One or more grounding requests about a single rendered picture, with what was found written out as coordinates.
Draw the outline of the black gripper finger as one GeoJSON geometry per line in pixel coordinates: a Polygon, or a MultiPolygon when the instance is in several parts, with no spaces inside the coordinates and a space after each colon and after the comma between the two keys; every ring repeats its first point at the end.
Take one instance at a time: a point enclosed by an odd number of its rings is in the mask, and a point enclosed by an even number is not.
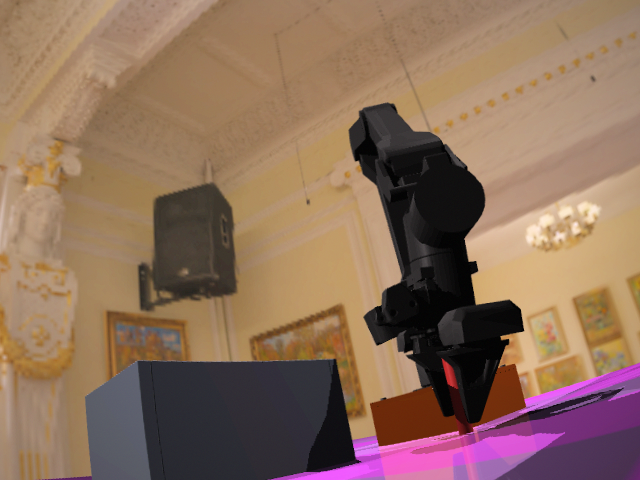
{"type": "Polygon", "coordinates": [[[509,339],[436,351],[454,369],[467,422],[480,422],[505,346],[509,339]]]}
{"type": "Polygon", "coordinates": [[[448,389],[447,379],[445,377],[446,373],[443,368],[442,358],[436,354],[436,351],[451,349],[453,349],[453,347],[434,350],[432,352],[406,354],[408,359],[414,360],[415,363],[423,367],[432,385],[436,399],[439,402],[438,405],[442,409],[441,412],[445,417],[453,416],[454,409],[450,397],[450,391],[448,389]]]}

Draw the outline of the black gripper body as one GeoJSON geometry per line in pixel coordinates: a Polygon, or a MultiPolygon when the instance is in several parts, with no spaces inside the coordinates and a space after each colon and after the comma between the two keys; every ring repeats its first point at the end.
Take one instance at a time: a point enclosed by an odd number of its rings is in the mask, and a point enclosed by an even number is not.
{"type": "Polygon", "coordinates": [[[434,350],[477,346],[501,341],[501,336],[524,332],[521,309],[510,299],[476,304],[472,274],[478,271],[476,261],[468,262],[467,252],[428,256],[410,263],[407,287],[419,289],[423,279],[434,279],[442,300],[444,317],[439,324],[427,320],[399,333],[398,352],[413,354],[434,350]],[[426,331],[416,328],[426,327],[426,331]]]}

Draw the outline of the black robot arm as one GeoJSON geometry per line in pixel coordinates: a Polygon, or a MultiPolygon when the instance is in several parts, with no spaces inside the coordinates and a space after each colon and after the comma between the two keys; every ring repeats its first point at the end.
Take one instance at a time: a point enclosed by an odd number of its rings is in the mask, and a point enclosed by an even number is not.
{"type": "Polygon", "coordinates": [[[426,313],[429,325],[439,324],[445,313],[435,281],[407,287],[410,263],[467,252],[464,238],[486,200],[482,183],[450,147],[431,132],[412,130],[394,103],[364,107],[348,133],[354,161],[377,187],[402,273],[400,283],[382,292],[382,305],[363,316],[378,346],[427,320],[426,313]]]}

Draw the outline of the red peg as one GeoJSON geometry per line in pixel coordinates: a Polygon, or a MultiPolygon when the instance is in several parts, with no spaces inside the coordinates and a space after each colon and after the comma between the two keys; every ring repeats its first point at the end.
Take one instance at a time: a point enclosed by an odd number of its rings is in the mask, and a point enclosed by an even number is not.
{"type": "Polygon", "coordinates": [[[465,411],[463,409],[463,404],[461,401],[461,395],[459,393],[459,388],[457,385],[457,379],[455,377],[455,372],[453,367],[451,367],[450,364],[448,364],[447,362],[445,362],[445,360],[442,359],[443,362],[443,368],[444,371],[446,373],[446,379],[447,379],[447,383],[448,383],[448,389],[450,391],[450,397],[452,400],[452,405],[453,405],[453,409],[454,409],[454,414],[456,417],[456,422],[457,422],[457,428],[459,430],[459,435],[464,435],[466,433],[470,433],[470,432],[474,432],[473,430],[473,424],[469,424],[467,422],[467,417],[465,416],[465,411]]]}

